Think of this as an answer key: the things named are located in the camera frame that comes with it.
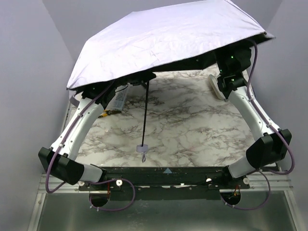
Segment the lavender folding umbrella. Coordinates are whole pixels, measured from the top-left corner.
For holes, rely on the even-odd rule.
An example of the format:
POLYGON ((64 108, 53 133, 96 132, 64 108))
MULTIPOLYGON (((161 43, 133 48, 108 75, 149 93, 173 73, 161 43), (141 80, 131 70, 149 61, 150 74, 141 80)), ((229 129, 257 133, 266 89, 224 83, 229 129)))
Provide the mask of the lavender folding umbrella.
POLYGON ((136 146, 149 146, 147 166, 210 166, 240 159, 253 135, 238 110, 218 100, 208 81, 217 76, 210 51, 265 38, 265 29, 229 0, 206 0, 133 12, 84 44, 67 87, 108 81, 136 71, 158 72, 146 93, 128 92, 122 113, 96 120, 77 160, 100 166, 141 166, 136 146))

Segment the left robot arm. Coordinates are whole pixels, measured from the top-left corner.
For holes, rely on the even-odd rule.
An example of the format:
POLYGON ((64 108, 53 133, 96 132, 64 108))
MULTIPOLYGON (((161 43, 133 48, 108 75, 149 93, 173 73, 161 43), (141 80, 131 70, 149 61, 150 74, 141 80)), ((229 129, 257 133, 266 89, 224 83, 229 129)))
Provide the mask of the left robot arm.
POLYGON ((103 177, 101 168, 78 163, 76 158, 93 123, 115 96, 115 89, 113 81, 86 87, 76 106, 75 114, 59 138, 50 148, 40 149, 38 155, 46 170, 46 188, 50 176, 71 185, 79 181, 98 182, 103 177))

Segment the beige umbrella case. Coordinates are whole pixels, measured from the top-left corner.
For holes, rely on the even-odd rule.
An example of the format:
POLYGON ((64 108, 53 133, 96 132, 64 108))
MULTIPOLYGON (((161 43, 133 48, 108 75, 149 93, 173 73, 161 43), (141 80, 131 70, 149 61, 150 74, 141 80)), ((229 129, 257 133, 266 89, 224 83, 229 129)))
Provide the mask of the beige umbrella case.
POLYGON ((223 95, 223 93, 218 88, 218 80, 217 80, 217 78, 215 76, 213 76, 213 75, 209 75, 208 76, 208 80, 209 80, 209 83, 210 83, 214 93, 218 97, 218 99, 223 100, 223 101, 226 100, 225 96, 223 95))

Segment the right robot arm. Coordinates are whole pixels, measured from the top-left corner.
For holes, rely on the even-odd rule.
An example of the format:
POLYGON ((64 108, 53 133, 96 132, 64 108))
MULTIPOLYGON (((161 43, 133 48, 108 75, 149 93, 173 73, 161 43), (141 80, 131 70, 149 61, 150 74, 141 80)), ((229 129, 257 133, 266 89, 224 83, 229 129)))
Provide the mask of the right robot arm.
POLYGON ((243 76, 251 64, 250 57, 249 48, 225 46, 215 51, 218 89, 240 112, 255 140, 244 157, 226 167, 226 175, 234 179, 283 160, 292 138, 291 132, 279 128, 254 98, 243 76))

